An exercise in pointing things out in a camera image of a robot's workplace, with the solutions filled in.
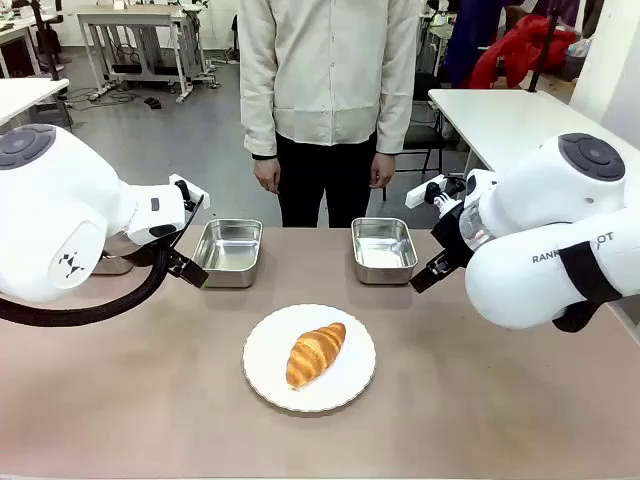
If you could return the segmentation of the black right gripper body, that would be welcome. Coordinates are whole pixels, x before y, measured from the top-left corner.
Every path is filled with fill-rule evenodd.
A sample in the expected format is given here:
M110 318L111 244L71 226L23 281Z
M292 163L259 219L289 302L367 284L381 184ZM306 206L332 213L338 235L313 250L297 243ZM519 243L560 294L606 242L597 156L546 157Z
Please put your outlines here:
M459 220L463 211L463 204L458 203L439 219L431 231L443 248L436 259L448 266L467 266L473 256L473 250L463 239L460 230Z

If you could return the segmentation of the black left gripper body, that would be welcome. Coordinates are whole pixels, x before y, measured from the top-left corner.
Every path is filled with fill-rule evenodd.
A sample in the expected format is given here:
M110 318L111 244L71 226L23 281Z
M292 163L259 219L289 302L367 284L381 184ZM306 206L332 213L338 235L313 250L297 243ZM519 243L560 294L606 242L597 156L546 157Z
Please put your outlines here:
M170 182L179 188L183 197L184 209L189 214L184 227L171 243L171 247L175 248L192 223L198 210L206 209L206 191L186 179L171 179Z

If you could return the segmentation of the person's left hand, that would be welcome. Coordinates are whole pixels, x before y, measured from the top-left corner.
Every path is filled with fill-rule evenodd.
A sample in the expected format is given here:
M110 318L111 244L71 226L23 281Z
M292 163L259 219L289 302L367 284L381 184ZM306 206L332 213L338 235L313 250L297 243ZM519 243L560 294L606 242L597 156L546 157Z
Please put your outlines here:
M370 188L384 189L393 177L395 168L393 155L376 152L371 165Z

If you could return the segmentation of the person's right hand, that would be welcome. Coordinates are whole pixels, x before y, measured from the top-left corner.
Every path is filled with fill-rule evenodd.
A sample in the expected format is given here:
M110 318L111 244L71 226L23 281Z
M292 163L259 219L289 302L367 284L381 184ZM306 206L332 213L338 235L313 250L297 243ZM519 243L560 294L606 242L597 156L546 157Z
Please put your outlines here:
M266 191L279 194L281 166L277 157L255 158L254 175Z

